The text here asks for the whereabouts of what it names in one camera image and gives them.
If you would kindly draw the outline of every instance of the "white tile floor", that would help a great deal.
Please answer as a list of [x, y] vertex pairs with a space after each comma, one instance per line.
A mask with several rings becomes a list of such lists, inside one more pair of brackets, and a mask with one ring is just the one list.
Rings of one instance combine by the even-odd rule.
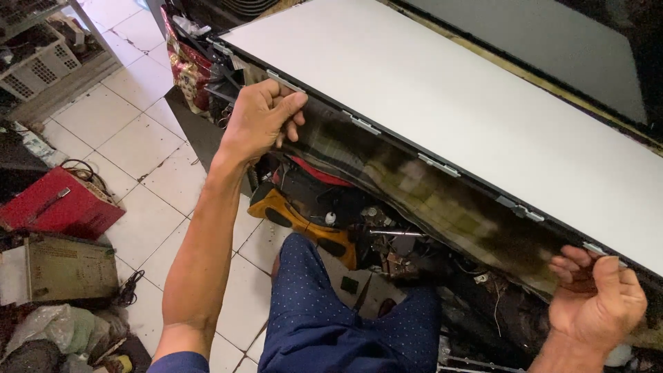
[[[137, 302], [127, 311], [133, 332], [154, 354], [166, 275], [206, 174], [162, 98], [172, 87], [172, 75], [152, 15], [133, 0], [79, 1], [98, 26], [108, 29], [104, 38], [125, 67], [54, 114], [44, 136], [58, 150], [90, 163], [127, 211], [106, 236], [117, 250], [121, 283], [135, 270], [145, 270]], [[271, 296], [267, 273], [290, 232], [249, 216], [248, 205], [242, 196], [233, 232], [236, 254], [212, 346], [212, 373], [257, 371]], [[370, 277], [364, 271], [348, 272], [325, 254], [335, 287], [344, 275], [359, 281], [360, 288]], [[338, 293], [348, 305], [357, 300], [357, 295]], [[374, 307], [380, 297], [371, 296]]]

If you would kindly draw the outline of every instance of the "transparent plastic bag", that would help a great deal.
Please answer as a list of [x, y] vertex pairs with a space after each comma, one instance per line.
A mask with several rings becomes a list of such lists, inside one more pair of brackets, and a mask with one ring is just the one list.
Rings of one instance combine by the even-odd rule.
[[90, 353], [108, 330], [106, 321], [85, 309], [70, 305], [39, 307], [16, 327], [4, 358], [24, 342], [37, 339], [50, 340], [62, 354]]

